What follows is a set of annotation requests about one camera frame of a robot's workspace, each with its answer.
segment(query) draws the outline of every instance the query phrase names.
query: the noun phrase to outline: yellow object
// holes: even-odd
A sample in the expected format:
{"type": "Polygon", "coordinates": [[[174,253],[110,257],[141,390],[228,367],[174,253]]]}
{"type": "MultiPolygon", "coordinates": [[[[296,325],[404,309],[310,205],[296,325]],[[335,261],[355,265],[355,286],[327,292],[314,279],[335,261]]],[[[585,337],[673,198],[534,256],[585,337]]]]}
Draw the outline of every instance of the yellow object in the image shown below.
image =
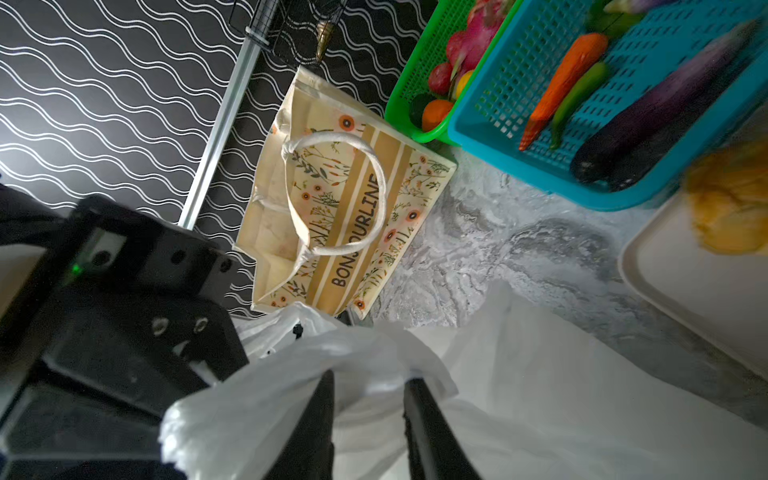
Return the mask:
{"type": "Polygon", "coordinates": [[[703,247],[768,255],[768,140],[705,156],[689,170],[685,190],[703,247]]]}
{"type": "Polygon", "coordinates": [[[453,99],[457,100],[459,97],[462,96],[462,92],[464,91],[464,88],[466,88],[467,84],[469,83],[469,79],[472,77],[472,74],[475,73],[474,70],[470,70],[467,73],[463,74],[462,77],[456,82],[456,89],[453,93],[453,99]]]}

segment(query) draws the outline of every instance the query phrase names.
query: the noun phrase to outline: orange flower print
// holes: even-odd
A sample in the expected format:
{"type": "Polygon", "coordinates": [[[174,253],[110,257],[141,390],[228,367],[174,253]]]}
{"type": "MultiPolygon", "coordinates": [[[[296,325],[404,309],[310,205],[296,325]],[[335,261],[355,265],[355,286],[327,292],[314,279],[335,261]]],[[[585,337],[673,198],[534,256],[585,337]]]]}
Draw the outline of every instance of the orange flower print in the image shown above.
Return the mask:
{"type": "Polygon", "coordinates": [[[339,126],[344,131],[352,131],[355,129],[355,119],[349,115],[342,115],[339,117],[339,126]]]}

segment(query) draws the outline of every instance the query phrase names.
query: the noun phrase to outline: blue plastic basket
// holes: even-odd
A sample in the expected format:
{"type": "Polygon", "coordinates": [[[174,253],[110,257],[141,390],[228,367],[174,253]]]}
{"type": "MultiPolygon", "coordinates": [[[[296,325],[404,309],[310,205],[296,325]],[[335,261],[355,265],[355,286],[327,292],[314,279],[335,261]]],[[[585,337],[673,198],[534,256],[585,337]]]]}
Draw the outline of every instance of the blue plastic basket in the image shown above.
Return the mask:
{"type": "Polygon", "coordinates": [[[449,136],[491,165],[592,210],[622,210],[653,198],[766,97],[765,0],[682,0],[649,12],[609,47],[605,61],[614,76],[574,114],[560,148],[549,149],[547,128],[520,152],[528,117],[573,41],[585,33],[592,0],[518,1],[525,3],[478,72],[466,101],[456,106],[449,136]],[[571,176],[571,159],[586,139],[709,40],[756,17],[763,17],[762,28],[733,68],[749,66],[642,180],[611,193],[605,182],[584,185],[571,176]]]}

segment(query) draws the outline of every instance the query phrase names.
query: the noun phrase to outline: black wavy patterned wall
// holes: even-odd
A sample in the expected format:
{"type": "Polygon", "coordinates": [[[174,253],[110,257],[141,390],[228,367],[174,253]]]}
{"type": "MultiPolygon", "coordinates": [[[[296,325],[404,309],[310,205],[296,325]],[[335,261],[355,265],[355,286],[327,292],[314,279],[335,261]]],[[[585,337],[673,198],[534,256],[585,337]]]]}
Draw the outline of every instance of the black wavy patterned wall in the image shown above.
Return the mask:
{"type": "MultiPolygon", "coordinates": [[[[318,70],[383,115],[434,8],[355,0],[318,70]]],[[[242,38],[230,0],[0,0],[0,182],[65,214],[99,193],[176,222],[242,38]]],[[[241,0],[236,18],[252,7],[241,0]]],[[[230,250],[293,78],[262,56],[195,230],[230,250]]],[[[255,263],[225,304],[248,315],[255,263]]]]}

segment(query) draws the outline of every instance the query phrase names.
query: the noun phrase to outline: toy green chili pepper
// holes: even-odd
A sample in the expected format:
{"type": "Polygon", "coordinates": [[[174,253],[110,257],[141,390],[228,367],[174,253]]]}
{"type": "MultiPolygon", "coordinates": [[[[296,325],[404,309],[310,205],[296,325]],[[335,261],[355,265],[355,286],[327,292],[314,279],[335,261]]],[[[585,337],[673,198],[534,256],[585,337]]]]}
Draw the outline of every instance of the toy green chili pepper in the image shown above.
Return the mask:
{"type": "Polygon", "coordinates": [[[608,77],[611,75],[611,70],[602,61],[592,65],[579,80],[574,87],[568,92],[568,95],[563,99],[563,102],[558,107],[558,110],[554,113],[552,118],[552,143],[549,146],[552,150],[559,148],[563,141],[563,131],[565,125],[568,124],[568,120],[576,112],[576,110],[583,104],[589,97],[597,90],[608,77]]]}
{"type": "Polygon", "coordinates": [[[605,13],[603,7],[610,1],[594,0],[587,13],[585,26],[587,31],[596,31],[608,36],[611,40],[615,40],[639,23],[645,14],[605,13]]]}

